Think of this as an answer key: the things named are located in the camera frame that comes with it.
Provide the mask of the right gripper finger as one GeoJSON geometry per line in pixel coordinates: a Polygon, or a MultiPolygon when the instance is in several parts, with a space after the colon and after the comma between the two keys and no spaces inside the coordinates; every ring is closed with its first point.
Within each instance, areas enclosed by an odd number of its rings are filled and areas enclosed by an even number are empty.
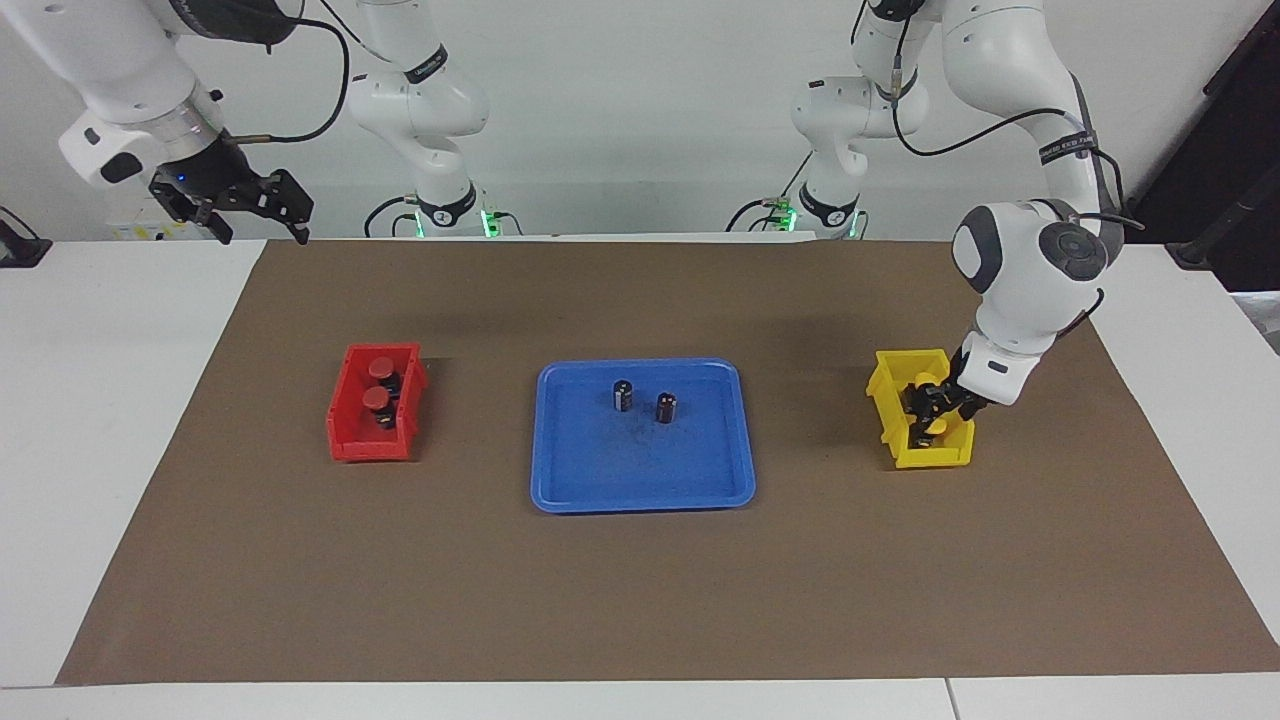
{"type": "Polygon", "coordinates": [[[179,190],[151,190],[151,195],[166,217],[157,223],[157,238],[232,242],[234,231],[209,202],[193,201],[179,190]]]}
{"type": "Polygon", "coordinates": [[[262,178],[262,217],[283,225],[298,245],[310,240],[314,200],[288,170],[262,178]]]}

